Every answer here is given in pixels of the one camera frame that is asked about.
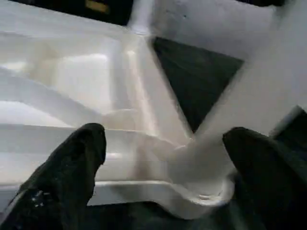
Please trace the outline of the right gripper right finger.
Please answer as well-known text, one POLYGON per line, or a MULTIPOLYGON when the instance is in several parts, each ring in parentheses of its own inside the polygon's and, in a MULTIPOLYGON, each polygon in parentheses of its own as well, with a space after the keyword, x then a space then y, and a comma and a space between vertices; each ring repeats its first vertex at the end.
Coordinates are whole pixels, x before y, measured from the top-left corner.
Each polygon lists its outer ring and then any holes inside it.
POLYGON ((271 137, 244 127, 223 134, 248 199, 267 230, 307 228, 307 163, 271 137))

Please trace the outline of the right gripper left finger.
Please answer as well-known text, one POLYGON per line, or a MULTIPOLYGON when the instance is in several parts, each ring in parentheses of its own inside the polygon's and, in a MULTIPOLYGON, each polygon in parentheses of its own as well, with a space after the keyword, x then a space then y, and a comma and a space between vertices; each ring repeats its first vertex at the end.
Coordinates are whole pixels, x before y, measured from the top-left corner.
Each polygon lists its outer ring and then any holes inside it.
POLYGON ((19 187, 5 208, 2 230, 78 230, 106 159, 101 124, 71 133, 19 187))

